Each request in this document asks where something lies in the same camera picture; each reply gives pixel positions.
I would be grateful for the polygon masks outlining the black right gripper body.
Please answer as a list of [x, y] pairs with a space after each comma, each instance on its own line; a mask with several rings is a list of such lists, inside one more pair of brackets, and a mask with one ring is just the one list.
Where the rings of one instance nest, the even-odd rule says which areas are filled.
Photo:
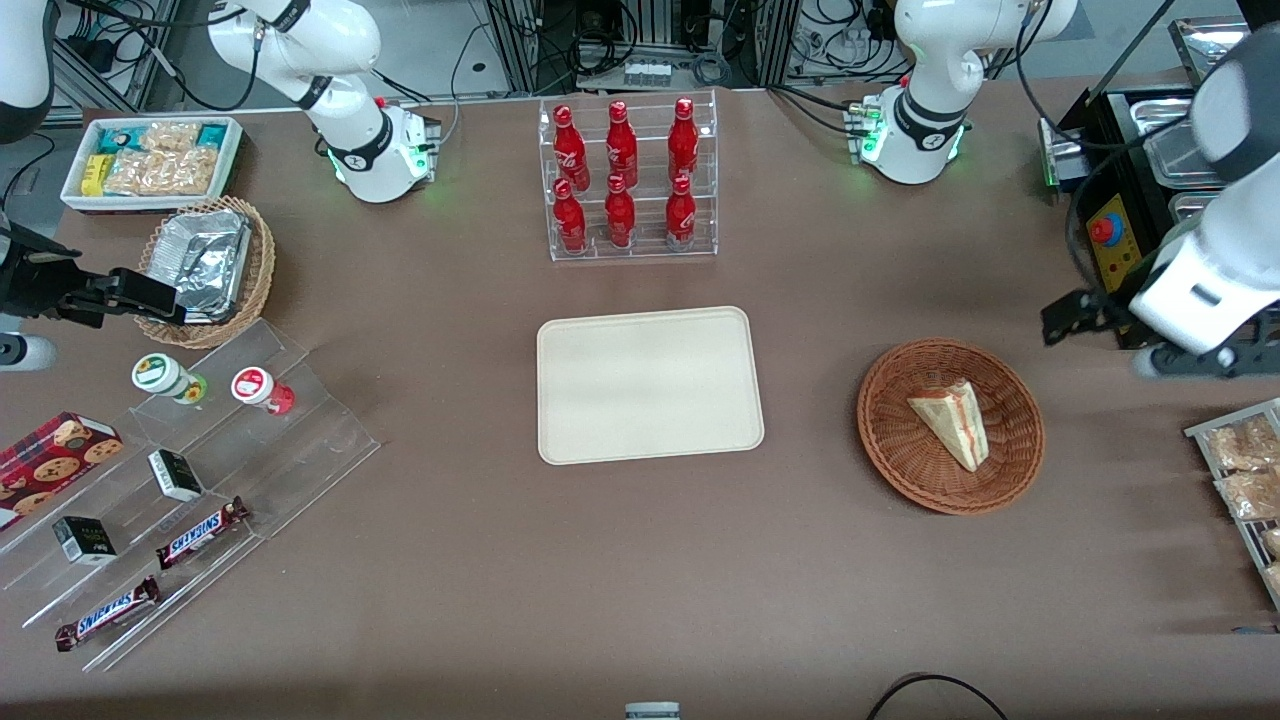
[[86, 315], [61, 306], [65, 296], [84, 287], [83, 273], [76, 263], [82, 252], [12, 222], [3, 223], [1, 234], [3, 314], [87, 325]]

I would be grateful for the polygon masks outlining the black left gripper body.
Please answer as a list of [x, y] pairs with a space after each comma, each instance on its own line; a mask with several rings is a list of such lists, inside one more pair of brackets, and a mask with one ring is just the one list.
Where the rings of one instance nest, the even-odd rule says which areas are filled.
[[1132, 359], [1132, 368], [1138, 377], [1149, 380], [1276, 378], [1279, 305], [1265, 307], [1207, 354], [1196, 355], [1161, 338], [1137, 351]]

